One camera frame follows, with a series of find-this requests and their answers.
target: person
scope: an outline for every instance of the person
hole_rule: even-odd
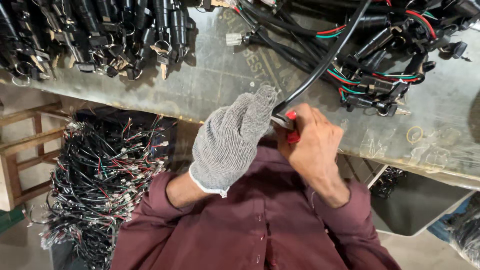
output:
[[[121,226],[112,270],[400,269],[368,189],[339,176],[342,129],[300,104],[300,141],[277,128],[277,147],[264,145],[275,102],[262,87],[209,116],[189,172],[156,176]]]

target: gray container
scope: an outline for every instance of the gray container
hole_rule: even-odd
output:
[[[474,192],[409,172],[388,199],[372,196],[373,224],[379,232],[416,236]]]

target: floor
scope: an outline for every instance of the floor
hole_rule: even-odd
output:
[[[84,102],[59,97],[46,92],[27,88],[14,88],[0,85],[0,100],[4,104],[4,114],[48,104],[61,99],[66,112],[76,110],[85,106]],[[52,118],[42,119],[44,130],[60,126],[61,122]],[[188,123],[179,126],[179,132],[186,130],[188,136],[177,141],[179,153],[177,169],[185,169],[188,160],[191,159],[188,145],[191,145],[195,138],[195,129]],[[1,138],[3,142],[12,141],[21,137],[33,134],[33,127],[29,120],[3,127]],[[60,142],[53,142],[46,145],[45,151],[56,149]],[[18,155],[18,160],[24,160],[35,155],[35,150],[25,151]],[[51,165],[37,165],[21,173],[22,187],[28,188],[48,180]],[[45,195],[41,195],[28,203],[37,205],[34,209],[34,219],[39,219],[42,213],[41,204],[45,201]],[[50,270],[49,252],[40,248],[38,234],[43,230],[40,225],[28,226],[28,221],[23,221],[7,232],[0,235],[0,269],[9,270]],[[412,238],[401,237],[389,234],[379,235],[382,245],[397,260],[404,270],[474,270],[475,268],[466,262],[447,243],[439,240],[428,231]]]

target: shirt sleeve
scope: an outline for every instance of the shirt sleeve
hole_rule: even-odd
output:
[[[121,225],[111,269],[150,269],[181,216],[193,209],[175,208],[170,204],[166,187],[177,177],[161,173],[152,180],[150,189],[132,212],[132,220]]]
[[[357,181],[348,183],[350,201],[333,209],[326,205],[312,188],[308,188],[308,200],[315,213],[324,221],[342,246],[353,270],[400,270],[386,248],[380,245],[372,223],[370,192]]]

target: maroon shirt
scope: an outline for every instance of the maroon shirt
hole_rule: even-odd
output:
[[[175,177],[162,173],[152,181],[120,228],[111,269],[400,269],[380,246],[368,189],[355,181],[350,201],[332,209],[267,147],[258,147],[227,198],[212,195],[177,209],[165,193]]]

